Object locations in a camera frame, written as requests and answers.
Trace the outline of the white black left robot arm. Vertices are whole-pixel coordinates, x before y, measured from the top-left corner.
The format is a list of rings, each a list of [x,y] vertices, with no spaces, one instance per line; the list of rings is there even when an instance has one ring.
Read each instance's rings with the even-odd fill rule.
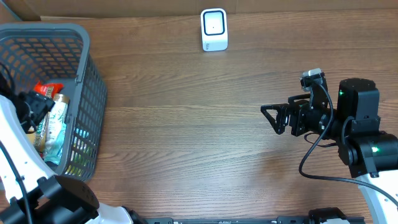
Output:
[[[16,93],[9,69],[1,65],[1,180],[9,206],[2,223],[139,223],[125,207],[98,201],[82,181],[55,174],[27,137],[54,106],[30,91]]]

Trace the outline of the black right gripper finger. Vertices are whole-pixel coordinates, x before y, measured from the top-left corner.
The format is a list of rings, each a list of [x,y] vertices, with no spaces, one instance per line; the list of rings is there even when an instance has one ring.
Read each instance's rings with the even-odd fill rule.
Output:
[[[296,101],[299,100],[306,100],[310,98],[310,94],[303,94],[303,95],[296,95],[288,97],[288,103],[290,105],[294,104]]]
[[[276,112],[275,118],[268,112],[269,110]],[[289,104],[262,105],[261,113],[270,122],[276,134],[284,133],[285,127],[289,123]]]

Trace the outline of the white tube gold cap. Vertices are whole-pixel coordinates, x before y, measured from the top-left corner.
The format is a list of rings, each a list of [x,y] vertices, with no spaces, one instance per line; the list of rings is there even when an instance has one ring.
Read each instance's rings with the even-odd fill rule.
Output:
[[[44,161],[59,165],[62,158],[63,143],[67,127],[65,119],[70,99],[66,95],[56,93],[53,100],[55,104],[49,113]]]

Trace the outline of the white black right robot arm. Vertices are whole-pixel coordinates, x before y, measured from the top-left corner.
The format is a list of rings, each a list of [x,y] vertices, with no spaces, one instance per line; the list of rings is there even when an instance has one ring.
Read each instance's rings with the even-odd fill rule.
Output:
[[[300,82],[304,95],[291,96],[287,103],[261,106],[277,134],[286,126],[292,128],[293,136],[317,134],[300,162],[299,173],[309,179],[357,185],[374,223],[397,223],[397,136],[380,129],[376,84],[363,78],[340,81],[334,106],[323,73],[302,77]],[[303,171],[305,161],[323,139],[337,146],[350,178]]]

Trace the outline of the red spaghetti packet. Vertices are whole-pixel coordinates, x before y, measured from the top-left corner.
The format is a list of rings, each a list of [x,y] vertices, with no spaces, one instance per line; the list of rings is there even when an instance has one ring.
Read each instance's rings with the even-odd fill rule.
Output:
[[[43,84],[41,82],[38,82],[34,86],[33,90],[36,93],[47,96],[49,98],[53,98],[57,93],[60,93],[60,91],[63,89],[63,87],[64,87],[64,85],[62,83]]]

